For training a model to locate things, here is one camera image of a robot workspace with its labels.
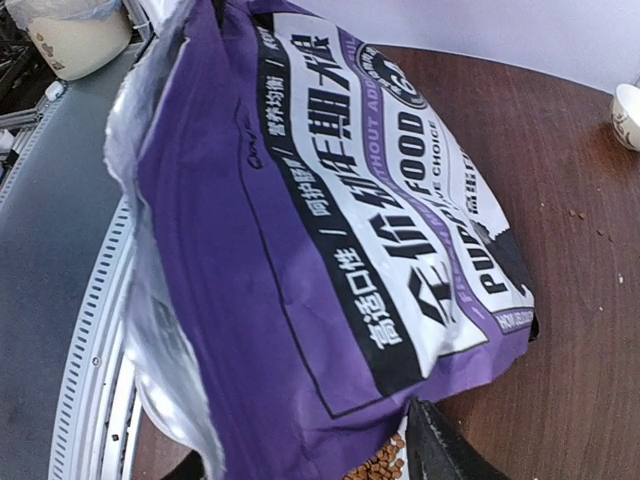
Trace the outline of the purple puppy food bag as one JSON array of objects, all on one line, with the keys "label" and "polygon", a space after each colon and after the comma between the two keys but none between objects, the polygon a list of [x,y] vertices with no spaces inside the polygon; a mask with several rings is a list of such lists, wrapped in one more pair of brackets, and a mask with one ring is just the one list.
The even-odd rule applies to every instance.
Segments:
[{"label": "purple puppy food bag", "polygon": [[413,400],[528,349],[534,293],[471,158],[376,46],[288,1],[180,1],[126,76],[126,351],[209,479],[358,474]]}]

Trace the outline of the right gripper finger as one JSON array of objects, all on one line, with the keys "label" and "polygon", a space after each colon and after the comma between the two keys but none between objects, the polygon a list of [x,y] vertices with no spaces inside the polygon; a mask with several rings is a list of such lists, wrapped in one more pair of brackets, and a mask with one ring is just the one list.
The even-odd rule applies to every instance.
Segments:
[{"label": "right gripper finger", "polygon": [[411,399],[405,439],[411,480],[505,478],[429,401]]}]

